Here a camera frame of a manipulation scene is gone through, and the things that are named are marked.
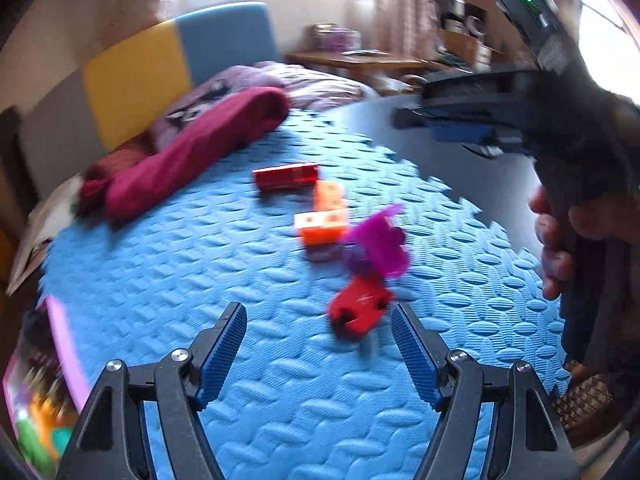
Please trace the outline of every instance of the bed headboard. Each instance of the bed headboard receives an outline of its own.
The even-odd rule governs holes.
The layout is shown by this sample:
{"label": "bed headboard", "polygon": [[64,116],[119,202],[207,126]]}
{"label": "bed headboard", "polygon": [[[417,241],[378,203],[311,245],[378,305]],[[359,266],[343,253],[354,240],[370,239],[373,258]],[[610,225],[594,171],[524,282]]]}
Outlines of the bed headboard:
{"label": "bed headboard", "polygon": [[259,2],[197,10],[112,46],[22,123],[20,146],[39,197],[145,130],[194,86],[230,66],[268,60],[280,54]]}

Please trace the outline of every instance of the orange block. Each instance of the orange block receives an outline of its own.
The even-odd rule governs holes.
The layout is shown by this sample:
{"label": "orange block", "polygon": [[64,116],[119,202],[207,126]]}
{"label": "orange block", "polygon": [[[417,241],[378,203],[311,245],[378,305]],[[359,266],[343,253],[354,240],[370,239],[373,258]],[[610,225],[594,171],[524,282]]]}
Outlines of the orange block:
{"label": "orange block", "polygon": [[314,187],[314,209],[316,211],[335,211],[345,209],[342,186],[329,180],[318,180]]}
{"label": "orange block", "polygon": [[346,209],[300,213],[293,217],[293,227],[306,246],[334,244],[347,231]]}
{"label": "orange block", "polygon": [[42,397],[38,394],[33,396],[29,405],[29,414],[33,426],[38,432],[39,441],[54,460],[60,459],[60,453],[51,439],[53,431],[56,428],[72,428],[78,420],[78,414],[75,410],[62,416],[58,415],[59,412],[60,409],[54,407],[51,399],[47,398],[43,402]]}

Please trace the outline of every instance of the red toy piece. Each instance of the red toy piece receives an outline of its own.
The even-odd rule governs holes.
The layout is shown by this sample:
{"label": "red toy piece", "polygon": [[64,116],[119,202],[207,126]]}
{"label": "red toy piece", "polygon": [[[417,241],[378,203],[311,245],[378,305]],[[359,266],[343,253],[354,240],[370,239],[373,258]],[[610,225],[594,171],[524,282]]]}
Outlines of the red toy piece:
{"label": "red toy piece", "polygon": [[254,170],[255,185],[260,191],[313,186],[318,181],[320,166],[314,162],[286,164]]}
{"label": "red toy piece", "polygon": [[380,277],[356,276],[329,304],[331,327],[338,337],[362,339],[385,315],[393,294]]}

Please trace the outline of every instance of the purple toy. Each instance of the purple toy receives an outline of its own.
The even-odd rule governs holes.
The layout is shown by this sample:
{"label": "purple toy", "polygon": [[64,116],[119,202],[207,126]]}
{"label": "purple toy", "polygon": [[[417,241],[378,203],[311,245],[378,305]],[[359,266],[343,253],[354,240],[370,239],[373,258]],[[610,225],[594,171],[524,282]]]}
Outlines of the purple toy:
{"label": "purple toy", "polygon": [[343,243],[360,246],[346,252],[350,269],[360,268],[368,260],[383,278],[397,278],[407,271],[410,258],[404,244],[406,235],[392,220],[402,209],[402,204],[384,208],[344,235]]}

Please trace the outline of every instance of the pillow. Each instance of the pillow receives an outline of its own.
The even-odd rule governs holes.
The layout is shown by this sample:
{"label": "pillow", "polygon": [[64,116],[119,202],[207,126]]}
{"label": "pillow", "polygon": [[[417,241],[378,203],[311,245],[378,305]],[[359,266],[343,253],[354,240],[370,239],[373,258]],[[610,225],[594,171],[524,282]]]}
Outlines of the pillow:
{"label": "pillow", "polygon": [[284,83],[275,75],[243,65],[232,66],[213,76],[160,114],[149,128],[154,147],[161,152],[177,139],[188,124],[222,99],[257,86],[284,88]]}
{"label": "pillow", "polygon": [[300,65],[262,61],[256,66],[284,83],[292,108],[322,112],[378,97],[375,90],[363,83]]}

